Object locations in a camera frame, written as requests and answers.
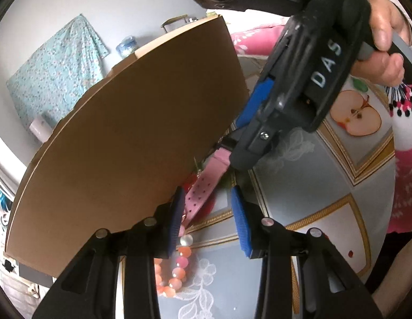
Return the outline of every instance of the apple print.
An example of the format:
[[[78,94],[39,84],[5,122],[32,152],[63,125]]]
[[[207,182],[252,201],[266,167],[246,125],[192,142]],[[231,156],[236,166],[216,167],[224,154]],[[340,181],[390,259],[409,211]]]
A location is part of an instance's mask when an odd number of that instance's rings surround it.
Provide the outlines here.
[[[379,113],[369,105],[367,99],[357,91],[339,93],[330,109],[331,118],[352,136],[368,136],[377,132],[382,125]]]

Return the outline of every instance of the brown cardboard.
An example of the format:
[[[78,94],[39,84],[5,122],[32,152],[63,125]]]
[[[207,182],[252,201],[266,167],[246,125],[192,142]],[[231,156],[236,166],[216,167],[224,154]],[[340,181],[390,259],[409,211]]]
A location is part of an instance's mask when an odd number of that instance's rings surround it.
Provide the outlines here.
[[[6,253],[58,276],[95,230],[128,229],[167,202],[247,98],[221,17],[139,48],[36,153],[15,197]]]

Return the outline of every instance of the hand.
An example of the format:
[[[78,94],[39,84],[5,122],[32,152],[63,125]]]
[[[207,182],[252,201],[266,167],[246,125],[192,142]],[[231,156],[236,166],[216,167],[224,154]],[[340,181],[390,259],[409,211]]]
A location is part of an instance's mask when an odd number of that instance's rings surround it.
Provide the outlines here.
[[[389,0],[368,0],[371,5],[370,27],[379,51],[366,61],[356,61],[351,74],[366,78],[375,84],[398,86],[404,78],[404,59],[401,54],[389,55],[392,31],[397,32],[405,43],[411,44],[410,26],[399,9]]]

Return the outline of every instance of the pink watch strap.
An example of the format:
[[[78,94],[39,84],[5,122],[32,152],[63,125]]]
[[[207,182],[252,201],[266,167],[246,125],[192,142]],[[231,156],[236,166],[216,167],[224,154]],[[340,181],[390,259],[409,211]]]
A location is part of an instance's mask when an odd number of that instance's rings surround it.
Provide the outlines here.
[[[231,152],[224,148],[216,150],[209,159],[206,168],[185,196],[186,217],[183,223],[185,227],[188,226],[213,192],[222,175],[227,171],[230,166],[230,154]]]

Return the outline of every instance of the blue floral cloth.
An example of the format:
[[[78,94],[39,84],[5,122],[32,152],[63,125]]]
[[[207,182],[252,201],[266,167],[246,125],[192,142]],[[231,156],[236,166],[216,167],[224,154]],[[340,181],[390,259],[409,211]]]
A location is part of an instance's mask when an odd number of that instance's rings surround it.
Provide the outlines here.
[[[109,51],[80,14],[45,42],[6,82],[28,129],[41,114],[55,126],[88,88],[103,77]]]

